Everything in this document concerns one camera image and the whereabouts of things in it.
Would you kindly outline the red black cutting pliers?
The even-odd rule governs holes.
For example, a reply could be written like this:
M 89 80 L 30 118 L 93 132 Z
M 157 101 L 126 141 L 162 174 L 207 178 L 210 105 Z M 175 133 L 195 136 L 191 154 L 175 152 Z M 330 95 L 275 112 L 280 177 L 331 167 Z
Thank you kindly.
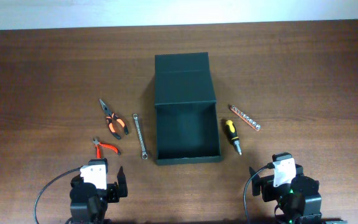
M 97 159 L 102 158 L 102 149 L 104 149 L 104 148 L 114 151 L 117 155 L 121 155 L 120 150 L 116 146 L 100 142 L 98 138 L 93 138 L 92 142 L 96 149 L 96 158 Z

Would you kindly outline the yellow black stubby screwdriver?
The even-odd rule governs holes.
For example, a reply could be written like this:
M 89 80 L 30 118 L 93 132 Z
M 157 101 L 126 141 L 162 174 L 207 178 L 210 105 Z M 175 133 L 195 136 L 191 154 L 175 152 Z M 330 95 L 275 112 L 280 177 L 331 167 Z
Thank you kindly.
M 226 127 L 226 131 L 227 131 L 227 136 L 228 136 L 231 144 L 233 145 L 234 149 L 237 151 L 237 153 L 239 155 L 242 155 L 240 139 L 239 139 L 239 136 L 237 135 L 237 130 L 236 130 L 236 127 L 235 127 L 233 121 L 230 119 L 226 120 L 225 127 Z

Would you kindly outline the silver combination wrench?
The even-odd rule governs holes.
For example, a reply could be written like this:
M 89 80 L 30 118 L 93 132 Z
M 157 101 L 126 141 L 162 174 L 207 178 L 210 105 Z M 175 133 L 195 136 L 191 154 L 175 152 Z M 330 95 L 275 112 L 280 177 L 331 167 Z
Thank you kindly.
M 137 134 L 138 134 L 138 137 L 139 137 L 140 147 L 141 147 L 141 150 L 142 150 L 142 159 L 148 159 L 147 150 L 146 150 L 144 140 L 143 140 L 143 137 L 142 137 L 142 132 L 141 132 L 141 129 L 140 129 L 138 114 L 134 113 L 132 115 L 132 117 L 134 119 L 135 127 L 136 127 Z

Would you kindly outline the orange socket rail with sockets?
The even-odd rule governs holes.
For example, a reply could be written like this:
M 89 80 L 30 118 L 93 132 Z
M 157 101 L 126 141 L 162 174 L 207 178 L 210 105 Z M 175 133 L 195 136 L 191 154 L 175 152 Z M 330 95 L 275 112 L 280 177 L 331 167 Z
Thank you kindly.
M 238 117 L 240 117 L 241 120 L 246 122 L 249 126 L 252 127 L 252 129 L 256 131 L 261 130 L 261 125 L 254 121 L 252 118 L 250 118 L 248 115 L 246 115 L 243 111 L 238 109 L 235 105 L 230 106 L 230 110 Z

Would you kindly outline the dark green box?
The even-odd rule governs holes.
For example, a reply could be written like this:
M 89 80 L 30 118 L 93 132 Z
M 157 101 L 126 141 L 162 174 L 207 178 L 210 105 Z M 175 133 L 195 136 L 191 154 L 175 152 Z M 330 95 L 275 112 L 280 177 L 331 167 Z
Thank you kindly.
M 158 165 L 222 160 L 208 53 L 156 55 L 154 106 Z

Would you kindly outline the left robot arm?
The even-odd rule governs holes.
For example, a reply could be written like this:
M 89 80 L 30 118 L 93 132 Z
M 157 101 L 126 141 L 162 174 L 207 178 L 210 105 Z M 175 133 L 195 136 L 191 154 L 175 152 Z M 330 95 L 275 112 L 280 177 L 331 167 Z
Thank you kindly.
M 128 196 L 123 167 L 117 181 L 107 183 L 108 160 L 92 159 L 80 167 L 80 173 L 71 180 L 70 212 L 72 223 L 109 223 L 105 218 L 108 205 Z

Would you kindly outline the orange black long-nose pliers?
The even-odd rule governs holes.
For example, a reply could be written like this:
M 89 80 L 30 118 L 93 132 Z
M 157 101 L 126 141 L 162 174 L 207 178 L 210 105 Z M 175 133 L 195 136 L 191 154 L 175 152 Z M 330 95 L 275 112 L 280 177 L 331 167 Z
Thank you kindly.
M 129 129 L 126 125 L 126 123 L 116 114 L 113 113 L 108 105 L 102 100 L 99 99 L 99 102 L 101 104 L 102 110 L 104 111 L 105 117 L 106 117 L 106 122 L 107 122 L 107 127 L 109 129 L 109 132 L 116 138 L 116 139 L 121 139 L 121 136 L 118 134 L 118 132 L 115 129 L 114 124 L 117 123 L 121 126 L 121 128 L 124 131 L 125 135 L 129 134 Z

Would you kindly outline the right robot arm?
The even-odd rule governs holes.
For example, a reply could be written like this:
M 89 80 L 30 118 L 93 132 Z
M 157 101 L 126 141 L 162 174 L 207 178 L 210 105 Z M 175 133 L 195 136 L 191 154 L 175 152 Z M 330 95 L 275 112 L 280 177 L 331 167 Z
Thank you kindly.
M 264 202 L 277 204 L 275 223 L 316 224 L 322 223 L 319 181 L 304 175 L 303 167 L 295 162 L 288 152 L 272 156 L 272 162 L 259 170 L 249 169 L 250 178 L 243 191 L 243 202 L 246 203 L 248 187 L 252 187 L 253 196 L 262 196 Z

